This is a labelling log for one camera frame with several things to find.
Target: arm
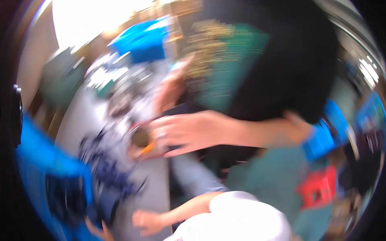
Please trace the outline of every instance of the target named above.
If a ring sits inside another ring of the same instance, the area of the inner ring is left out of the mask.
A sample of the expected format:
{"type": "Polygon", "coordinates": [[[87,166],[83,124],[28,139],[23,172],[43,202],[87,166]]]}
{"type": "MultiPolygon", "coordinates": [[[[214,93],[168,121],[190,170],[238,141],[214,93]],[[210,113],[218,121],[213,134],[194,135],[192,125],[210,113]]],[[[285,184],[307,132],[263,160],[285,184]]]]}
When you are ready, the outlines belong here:
{"type": "Polygon", "coordinates": [[[286,112],[283,118],[242,121],[229,118],[222,144],[247,147],[286,147],[299,145],[312,132],[312,125],[298,115],[286,112]]]}
{"type": "Polygon", "coordinates": [[[212,192],[195,197],[170,212],[161,214],[163,226],[187,220],[195,215],[210,212],[209,204],[212,199],[223,192],[212,192]]]}
{"type": "Polygon", "coordinates": [[[197,214],[210,212],[210,202],[214,197],[221,193],[223,192],[212,192],[200,195],[178,208],[162,214],[138,210],[133,214],[133,225],[134,227],[142,229],[142,236],[154,235],[159,233],[166,226],[187,220],[197,214]]]}

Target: green fabric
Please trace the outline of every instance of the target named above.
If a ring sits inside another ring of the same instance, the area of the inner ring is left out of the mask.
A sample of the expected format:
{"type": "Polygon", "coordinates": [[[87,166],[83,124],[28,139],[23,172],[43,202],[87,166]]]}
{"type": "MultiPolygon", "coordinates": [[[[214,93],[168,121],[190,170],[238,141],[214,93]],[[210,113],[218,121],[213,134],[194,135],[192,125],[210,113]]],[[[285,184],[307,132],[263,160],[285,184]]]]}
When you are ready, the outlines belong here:
{"type": "Polygon", "coordinates": [[[270,149],[263,157],[233,166],[225,185],[231,190],[254,194],[261,202],[283,212],[295,234],[304,241],[318,241],[324,235],[331,216],[331,206],[300,211],[301,197],[295,187],[309,172],[325,168],[328,160],[307,162],[301,147],[270,149]]]}
{"type": "Polygon", "coordinates": [[[233,27],[232,37],[220,39],[225,43],[225,50],[217,58],[222,61],[211,67],[211,75],[206,78],[196,98],[202,106],[221,113],[227,112],[234,94],[269,39],[267,34],[246,24],[233,27]]]}

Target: blue container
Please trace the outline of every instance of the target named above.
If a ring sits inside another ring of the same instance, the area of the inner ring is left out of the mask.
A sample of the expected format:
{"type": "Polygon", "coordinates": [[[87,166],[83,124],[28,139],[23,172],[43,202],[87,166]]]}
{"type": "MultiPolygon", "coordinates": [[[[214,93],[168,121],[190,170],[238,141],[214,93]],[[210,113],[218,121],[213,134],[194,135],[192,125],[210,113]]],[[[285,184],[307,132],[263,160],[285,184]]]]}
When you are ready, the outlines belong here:
{"type": "Polygon", "coordinates": [[[333,138],[327,124],[320,120],[314,126],[312,137],[303,144],[308,161],[314,161],[348,141],[346,134],[348,124],[335,102],[328,100],[324,112],[332,126],[337,130],[338,136],[333,138]]]}
{"type": "Polygon", "coordinates": [[[130,52],[133,63],[165,58],[163,42],[168,36],[168,18],[135,24],[123,31],[110,44],[122,56],[130,52]]]}
{"type": "Polygon", "coordinates": [[[19,173],[26,193],[39,217],[56,240],[100,241],[88,231],[85,224],[66,227],[49,211],[46,195],[46,175],[60,177],[82,177],[87,204],[93,200],[91,170],[88,166],[70,157],[46,137],[23,115],[21,144],[16,149],[19,173]]]}
{"type": "Polygon", "coordinates": [[[308,161],[314,161],[335,147],[335,142],[331,136],[328,126],[324,121],[314,126],[313,137],[303,144],[303,149],[308,161]]]}
{"type": "Polygon", "coordinates": [[[366,131],[369,121],[375,129],[386,127],[386,113],[379,95],[373,91],[363,106],[358,110],[355,124],[360,130],[366,131]]]}
{"type": "Polygon", "coordinates": [[[346,134],[348,124],[339,107],[335,104],[334,101],[329,99],[325,106],[324,112],[332,126],[335,127],[338,132],[338,136],[334,138],[334,142],[337,145],[346,143],[348,141],[348,136],[346,134]]]}

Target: finger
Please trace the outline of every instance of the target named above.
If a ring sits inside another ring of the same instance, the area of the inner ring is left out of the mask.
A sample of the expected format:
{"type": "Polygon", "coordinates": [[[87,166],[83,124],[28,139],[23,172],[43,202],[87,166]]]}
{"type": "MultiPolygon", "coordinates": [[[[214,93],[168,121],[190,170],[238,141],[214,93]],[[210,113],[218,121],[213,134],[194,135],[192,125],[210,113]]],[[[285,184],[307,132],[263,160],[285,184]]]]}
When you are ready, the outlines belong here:
{"type": "Polygon", "coordinates": [[[150,135],[154,140],[158,141],[160,139],[186,135],[186,130],[181,125],[171,124],[151,130],[150,135]]]}
{"type": "Polygon", "coordinates": [[[178,155],[181,155],[181,154],[185,154],[185,153],[189,153],[189,152],[196,151],[196,150],[197,149],[191,148],[190,145],[186,145],[184,147],[175,149],[173,151],[166,152],[164,154],[164,157],[175,157],[175,156],[178,156],[178,155]]]}
{"type": "Polygon", "coordinates": [[[186,115],[187,114],[164,116],[150,122],[149,126],[150,128],[155,129],[166,125],[177,124],[183,121],[186,115]]]}
{"type": "Polygon", "coordinates": [[[107,228],[107,225],[106,225],[106,223],[105,223],[104,220],[102,220],[102,228],[103,228],[103,231],[104,231],[105,233],[108,233],[108,232],[109,232],[109,231],[108,231],[108,228],[107,228]]]}
{"type": "Polygon", "coordinates": [[[143,212],[141,210],[135,211],[133,214],[133,225],[139,225],[139,221],[142,217],[143,212]]]}
{"type": "Polygon", "coordinates": [[[86,221],[85,221],[85,222],[86,222],[86,226],[87,226],[88,230],[90,231],[90,233],[92,233],[93,235],[96,235],[96,236],[98,236],[98,237],[101,237],[101,236],[104,235],[104,232],[101,231],[101,230],[99,230],[99,229],[97,229],[97,228],[92,224],[92,222],[90,221],[89,218],[86,218],[86,221]]]}

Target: person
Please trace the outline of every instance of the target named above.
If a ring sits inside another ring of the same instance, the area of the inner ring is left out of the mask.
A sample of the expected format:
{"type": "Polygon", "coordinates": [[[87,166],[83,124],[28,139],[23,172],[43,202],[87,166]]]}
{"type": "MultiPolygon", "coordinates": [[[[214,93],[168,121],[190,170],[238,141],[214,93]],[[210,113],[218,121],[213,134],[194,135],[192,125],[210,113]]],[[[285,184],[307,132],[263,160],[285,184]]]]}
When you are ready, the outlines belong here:
{"type": "Polygon", "coordinates": [[[152,133],[174,157],[205,150],[222,168],[259,148],[290,147],[312,134],[333,85],[338,40],[309,0],[203,0],[182,67],[156,94],[161,114],[192,99],[200,111],[165,116],[152,133]]]}
{"type": "MultiPolygon", "coordinates": [[[[171,172],[191,199],[170,212],[135,211],[132,221],[134,227],[141,229],[141,236],[179,224],[164,241],[290,241],[296,237],[283,213],[248,192],[229,191],[191,155],[182,154],[170,160],[171,172]]],[[[87,219],[86,224],[94,235],[113,241],[105,223],[102,230],[87,219]]]]}

